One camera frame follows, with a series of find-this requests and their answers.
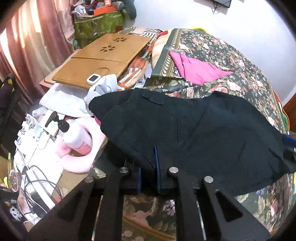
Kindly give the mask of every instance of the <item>metal bolt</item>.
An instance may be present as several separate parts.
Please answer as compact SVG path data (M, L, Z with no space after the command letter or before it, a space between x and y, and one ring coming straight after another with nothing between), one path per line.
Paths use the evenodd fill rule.
M128 168L127 167L121 167L121 168L119 168L119 171L121 173L127 173L128 172Z
M214 181L214 179L211 176L206 176L204 179L207 183L212 183Z
M177 173L179 169L177 167L170 167L169 172L170 173Z
M92 182L94 181L94 178L93 178L92 176L88 176L88 177L86 177L86 178L84 179L84 181L85 181L86 183L92 183Z

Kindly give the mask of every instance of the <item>pink cloth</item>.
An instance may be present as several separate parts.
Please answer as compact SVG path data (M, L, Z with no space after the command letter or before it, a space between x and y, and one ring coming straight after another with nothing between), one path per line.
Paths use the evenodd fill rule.
M204 83L233 74L231 71L220 70L209 62L188 58L183 53L170 51L169 54L177 66L181 77L197 85L203 85Z

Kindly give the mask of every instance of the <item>floral bedsheet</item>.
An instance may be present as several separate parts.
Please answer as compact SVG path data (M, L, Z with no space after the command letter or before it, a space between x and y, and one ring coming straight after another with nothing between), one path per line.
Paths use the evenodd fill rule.
M168 51L207 61L234 73L202 86L181 78ZM174 29L145 88L179 98L202 98L213 91L240 96L253 104L281 133L286 133L282 112L264 74L242 53L200 30ZM294 204L294 174L261 190L236 197L271 233L281 225ZM175 240L173 200L144 194L125 196L122 240Z

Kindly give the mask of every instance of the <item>pink curtain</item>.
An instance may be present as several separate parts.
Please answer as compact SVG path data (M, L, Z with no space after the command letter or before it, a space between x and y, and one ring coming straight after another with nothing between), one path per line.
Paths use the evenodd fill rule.
M73 52L70 0L27 0L0 35L0 76L13 72L26 98L42 97L39 85Z

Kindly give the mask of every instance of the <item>brown cardboard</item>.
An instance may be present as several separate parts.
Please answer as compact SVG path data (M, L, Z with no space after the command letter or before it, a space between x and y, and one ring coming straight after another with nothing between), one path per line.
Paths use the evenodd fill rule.
M150 38L129 34L105 34L75 54L52 78L57 83L89 89L92 74L122 74Z

